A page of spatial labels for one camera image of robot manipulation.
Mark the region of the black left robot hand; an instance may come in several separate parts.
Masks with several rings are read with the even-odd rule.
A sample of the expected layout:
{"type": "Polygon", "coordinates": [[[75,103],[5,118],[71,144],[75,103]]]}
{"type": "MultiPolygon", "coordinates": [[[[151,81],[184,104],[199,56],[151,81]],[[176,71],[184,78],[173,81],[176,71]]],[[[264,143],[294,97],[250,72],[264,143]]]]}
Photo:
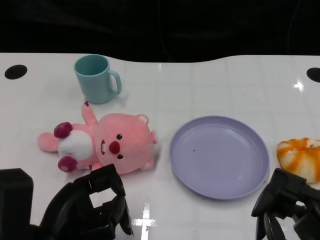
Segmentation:
{"type": "Polygon", "coordinates": [[[40,225],[31,226],[32,240],[113,240],[116,227],[133,235],[123,182],[114,164],[66,184],[49,203],[40,225]],[[115,197],[94,207],[90,196],[112,189],[115,197]]]}

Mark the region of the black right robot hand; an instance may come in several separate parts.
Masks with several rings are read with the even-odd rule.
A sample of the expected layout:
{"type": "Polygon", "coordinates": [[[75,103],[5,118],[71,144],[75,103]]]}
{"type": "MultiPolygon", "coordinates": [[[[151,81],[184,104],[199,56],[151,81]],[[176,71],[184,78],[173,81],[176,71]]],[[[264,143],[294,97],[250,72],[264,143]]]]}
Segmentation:
{"type": "Polygon", "coordinates": [[[255,238],[285,240],[279,219],[294,220],[293,229],[301,240],[320,238],[320,191],[307,180],[276,168],[258,197],[252,213],[256,217],[255,238]]]}

